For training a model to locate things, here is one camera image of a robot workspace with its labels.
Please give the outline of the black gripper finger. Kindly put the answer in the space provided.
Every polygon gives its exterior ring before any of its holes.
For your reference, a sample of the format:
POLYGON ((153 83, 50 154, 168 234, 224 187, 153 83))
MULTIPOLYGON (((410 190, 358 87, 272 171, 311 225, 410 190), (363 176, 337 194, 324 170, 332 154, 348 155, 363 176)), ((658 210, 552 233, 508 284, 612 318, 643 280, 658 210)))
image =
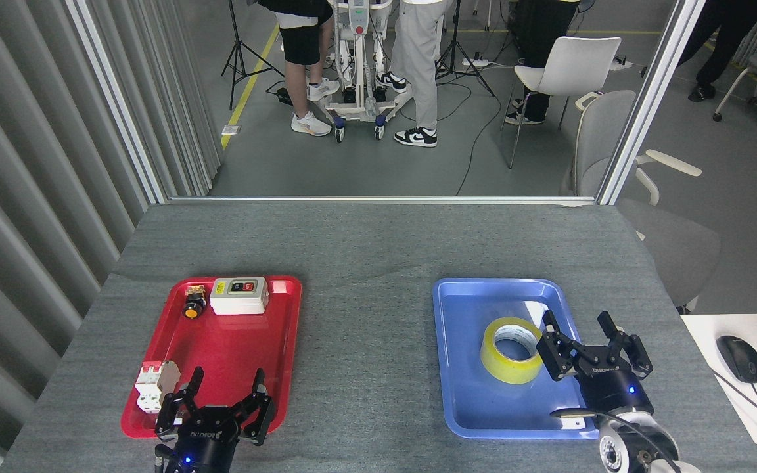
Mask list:
POLYGON ((604 335, 609 340, 607 354, 605 355, 606 362, 622 367, 621 352, 624 351, 636 377, 645 379, 654 368, 642 339, 638 335, 625 333, 624 330, 616 326, 608 311, 602 311, 597 320, 604 335))
POLYGON ((550 309, 543 314, 543 330, 536 350, 543 364, 554 381, 560 381, 567 375, 585 369, 577 368, 582 359, 587 363, 593 363, 593 354, 587 346, 580 344, 574 339, 565 336, 559 329, 555 314, 550 309))
POLYGON ((204 369, 195 367, 191 380, 185 388, 181 388, 176 393, 166 393, 155 425, 155 434, 160 438, 160 441, 168 442, 177 438, 177 428, 174 422, 181 405, 187 408, 187 413, 191 418, 198 416, 195 396, 200 388, 202 378, 204 378, 204 369))
POLYGON ((264 381, 264 370, 256 369, 250 394, 233 406, 233 416, 239 428, 237 438, 246 438, 254 446, 264 444, 270 423, 276 415, 275 403, 264 381))

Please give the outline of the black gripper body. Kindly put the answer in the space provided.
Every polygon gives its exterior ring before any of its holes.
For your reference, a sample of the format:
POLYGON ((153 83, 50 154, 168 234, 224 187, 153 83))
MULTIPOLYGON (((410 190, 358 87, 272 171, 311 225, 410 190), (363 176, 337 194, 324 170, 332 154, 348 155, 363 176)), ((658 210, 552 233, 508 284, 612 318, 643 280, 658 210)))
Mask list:
POLYGON ((229 471, 239 442, 232 407, 198 408, 198 416, 189 415, 176 433, 173 448, 166 444, 155 447, 156 472, 229 471))
POLYGON ((589 409, 616 415, 624 411, 654 413, 639 378, 621 357, 615 363, 601 359, 597 365, 581 359, 576 365, 576 379, 589 409))

